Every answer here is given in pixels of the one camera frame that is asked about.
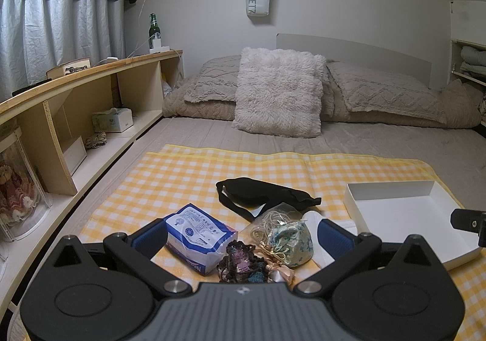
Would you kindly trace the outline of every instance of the white cloth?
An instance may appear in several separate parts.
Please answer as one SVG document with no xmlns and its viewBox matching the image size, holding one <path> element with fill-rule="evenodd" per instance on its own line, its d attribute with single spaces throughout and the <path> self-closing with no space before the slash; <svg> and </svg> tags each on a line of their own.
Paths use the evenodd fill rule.
<svg viewBox="0 0 486 341">
<path fill-rule="evenodd" d="M 316 211 L 306 212 L 302 217 L 302 220 L 305 221 L 305 224 L 310 231 L 310 236 L 312 237 L 312 244 L 314 246 L 312 260 L 319 266 L 319 268 L 324 268 L 334 261 L 332 256 L 319 244 L 319 239 L 317 238 L 317 226 L 322 219 L 325 218 Z M 351 234 L 354 234 L 355 236 L 358 235 L 358 229 L 352 220 L 333 220 L 333 222 L 338 226 L 341 226 L 343 229 L 346 229 Z"/>
</svg>

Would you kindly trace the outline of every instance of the silver bolt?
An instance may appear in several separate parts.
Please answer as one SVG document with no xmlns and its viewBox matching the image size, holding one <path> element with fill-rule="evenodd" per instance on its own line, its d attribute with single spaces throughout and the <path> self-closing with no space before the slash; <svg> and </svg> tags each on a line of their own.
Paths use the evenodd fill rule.
<svg viewBox="0 0 486 341">
<path fill-rule="evenodd" d="M 322 286 L 319 282 L 302 281 L 297 285 L 297 289 L 299 289 L 302 293 L 311 294 L 319 292 L 319 290 L 322 289 Z"/>
<path fill-rule="evenodd" d="M 164 289 L 169 293 L 181 293 L 188 287 L 189 285 L 180 279 L 174 279 L 164 283 Z"/>
</svg>

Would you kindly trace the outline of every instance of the black robotic device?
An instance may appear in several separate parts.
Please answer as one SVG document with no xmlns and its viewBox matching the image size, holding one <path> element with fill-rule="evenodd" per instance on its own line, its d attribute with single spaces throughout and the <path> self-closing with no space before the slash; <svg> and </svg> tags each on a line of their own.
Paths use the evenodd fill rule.
<svg viewBox="0 0 486 341">
<path fill-rule="evenodd" d="M 201 283 L 193 292 L 150 261 L 167 240 L 163 219 L 102 243 L 65 236 L 20 315 L 32 341 L 454 339 L 464 303 L 423 237 L 382 243 L 323 220 L 318 238 L 335 261 L 292 292 L 285 283 Z"/>
</svg>

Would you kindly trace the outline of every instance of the silver curtain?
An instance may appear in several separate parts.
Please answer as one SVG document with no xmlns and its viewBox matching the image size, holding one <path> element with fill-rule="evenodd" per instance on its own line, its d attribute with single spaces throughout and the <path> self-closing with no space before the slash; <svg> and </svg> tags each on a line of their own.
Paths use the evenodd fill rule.
<svg viewBox="0 0 486 341">
<path fill-rule="evenodd" d="M 125 57 L 124 0 L 0 0 L 0 101 L 89 57 Z"/>
</svg>

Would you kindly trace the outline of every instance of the yellow gingham mat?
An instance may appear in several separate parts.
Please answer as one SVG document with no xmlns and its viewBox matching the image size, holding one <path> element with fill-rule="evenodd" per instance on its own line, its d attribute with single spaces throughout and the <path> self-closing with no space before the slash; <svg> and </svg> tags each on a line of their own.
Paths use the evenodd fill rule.
<svg viewBox="0 0 486 341">
<path fill-rule="evenodd" d="M 132 233 L 154 218 L 176 212 L 188 203 L 241 231 L 248 222 L 219 203 L 215 183 L 243 176 L 304 190 L 312 197 L 322 197 L 319 209 L 331 219 L 349 219 L 342 200 L 344 188 L 350 182 L 428 179 L 439 182 L 449 191 L 433 169 L 419 160 L 289 152 L 257 155 L 165 145 L 159 153 L 144 155 L 117 190 L 93 212 L 80 239 L 82 242 L 96 242 L 113 232 Z M 200 276 L 165 248 L 152 260 L 192 284 L 193 289 L 197 288 L 199 281 L 218 282 L 217 275 Z M 297 269 L 296 278 L 304 279 L 317 270 L 314 262 L 309 261 Z M 485 250 L 478 259 L 456 268 L 451 275 L 467 308 L 456 339 L 486 339 Z"/>
</svg>

